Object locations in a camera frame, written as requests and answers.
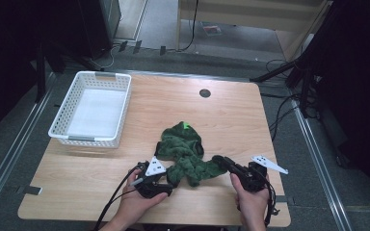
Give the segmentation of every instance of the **basket handle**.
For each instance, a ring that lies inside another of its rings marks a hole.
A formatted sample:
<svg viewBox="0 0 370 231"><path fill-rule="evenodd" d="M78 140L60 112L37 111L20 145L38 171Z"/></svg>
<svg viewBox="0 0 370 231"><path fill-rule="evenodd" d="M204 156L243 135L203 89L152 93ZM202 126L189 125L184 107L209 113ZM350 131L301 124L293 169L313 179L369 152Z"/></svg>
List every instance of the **basket handle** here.
<svg viewBox="0 0 370 231"><path fill-rule="evenodd" d="M77 137L77 136L69 136L68 139L70 141L95 141L92 137Z"/></svg>
<svg viewBox="0 0 370 231"><path fill-rule="evenodd" d="M94 76L95 76L95 78L97 80L102 80L102 81L116 81L116 73L96 71L94 73Z"/></svg>

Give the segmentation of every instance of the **hand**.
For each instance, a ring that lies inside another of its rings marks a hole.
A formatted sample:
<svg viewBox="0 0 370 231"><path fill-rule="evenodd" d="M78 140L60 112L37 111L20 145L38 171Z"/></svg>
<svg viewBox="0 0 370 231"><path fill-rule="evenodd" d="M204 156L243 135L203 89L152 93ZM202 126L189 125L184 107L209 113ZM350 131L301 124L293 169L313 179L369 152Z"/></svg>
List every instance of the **hand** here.
<svg viewBox="0 0 370 231"><path fill-rule="evenodd" d="M101 230L125 230L137 222L137 220L139 220L148 209L159 204L161 201L167 198L168 194L165 192L159 193L151 199L143 198L137 191L130 192L135 190L135 187L129 185L135 180L136 175L138 175L140 172L140 169L136 169L128 177L127 184L122 190L122 193L129 193L121 197L117 213L113 216L110 222L104 225Z"/></svg>
<svg viewBox="0 0 370 231"><path fill-rule="evenodd" d="M235 188L236 205L240 206L242 224L248 230L266 230L264 225L265 211L269 200L269 192L263 189L259 192L248 192L243 189L239 177L230 173L230 180Z"/></svg>

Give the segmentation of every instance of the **white plastic basket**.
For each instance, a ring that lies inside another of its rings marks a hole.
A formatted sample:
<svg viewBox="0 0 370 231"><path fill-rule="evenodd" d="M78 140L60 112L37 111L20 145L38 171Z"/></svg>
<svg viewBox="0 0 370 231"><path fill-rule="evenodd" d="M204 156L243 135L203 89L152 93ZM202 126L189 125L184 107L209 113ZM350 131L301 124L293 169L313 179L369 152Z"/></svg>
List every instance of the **white plastic basket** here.
<svg viewBox="0 0 370 231"><path fill-rule="evenodd" d="M79 71L49 136L66 145L119 147L130 95L130 75Z"/></svg>

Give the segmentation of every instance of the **wooden table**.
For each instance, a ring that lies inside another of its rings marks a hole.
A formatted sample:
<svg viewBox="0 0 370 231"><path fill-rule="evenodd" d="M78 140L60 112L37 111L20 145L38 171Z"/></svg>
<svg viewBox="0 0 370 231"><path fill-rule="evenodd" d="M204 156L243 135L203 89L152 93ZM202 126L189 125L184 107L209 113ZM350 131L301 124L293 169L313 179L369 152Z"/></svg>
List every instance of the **wooden table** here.
<svg viewBox="0 0 370 231"><path fill-rule="evenodd" d="M150 160L166 128L187 121L202 137L204 161L225 155L246 166L251 156L276 161L259 88L238 83L192 78L132 75L132 94L118 149L67 146L52 139L18 210L25 219L97 220L104 205L138 162ZM203 98L199 91L208 89ZM165 167L171 162L162 162ZM284 195L279 173L269 170L277 195ZM152 208L140 223L240 225L229 175L191 188L184 178L172 195ZM119 200L104 220L116 212ZM271 226L287 226L286 203L278 203Z"/></svg>
<svg viewBox="0 0 370 231"><path fill-rule="evenodd" d="M197 21L265 28L276 31L287 61L295 58L308 35L318 30L327 0L199 0ZM197 0L178 0L176 49L181 19L194 20Z"/></svg>

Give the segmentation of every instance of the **white controller part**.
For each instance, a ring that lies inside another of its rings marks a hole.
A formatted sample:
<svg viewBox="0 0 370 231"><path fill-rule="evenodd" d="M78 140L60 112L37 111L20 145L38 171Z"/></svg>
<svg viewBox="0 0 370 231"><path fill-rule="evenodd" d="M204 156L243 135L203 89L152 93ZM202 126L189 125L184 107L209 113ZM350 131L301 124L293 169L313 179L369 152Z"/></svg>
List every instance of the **white controller part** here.
<svg viewBox="0 0 370 231"><path fill-rule="evenodd" d="M156 157L152 157L148 168L146 169L145 175L146 176L152 176L160 173L164 173L167 170L165 167L162 166L162 164L158 161Z"/></svg>
<svg viewBox="0 0 370 231"><path fill-rule="evenodd" d="M260 164L263 167L271 168L271 169L276 170L276 171L279 171L281 173L288 174L288 170L287 169L284 169L284 168L276 165L275 163L271 162L269 159L267 159L264 156L255 156L255 157L251 157L251 159L254 162Z"/></svg>

